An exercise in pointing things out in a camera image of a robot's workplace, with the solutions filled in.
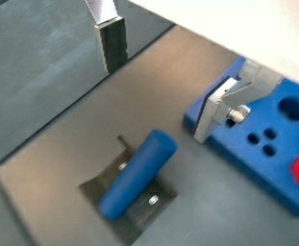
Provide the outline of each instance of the hole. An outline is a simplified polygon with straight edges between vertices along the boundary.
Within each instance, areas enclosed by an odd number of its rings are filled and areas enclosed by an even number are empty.
[[[229,128],[233,128],[236,124],[237,123],[232,119],[226,120],[226,125],[228,125]]]
[[[258,137],[258,135],[256,135],[256,134],[250,134],[250,135],[248,136],[248,140],[249,140],[253,144],[258,144],[258,143],[260,143],[260,137]]]
[[[277,150],[272,145],[264,146],[264,152],[269,157],[273,157],[277,154]]]
[[[265,135],[270,138],[270,139],[276,139],[278,137],[277,132],[274,131],[274,129],[269,128],[265,130]]]
[[[299,120],[299,101],[288,97],[280,102],[280,110],[282,115],[290,120]]]

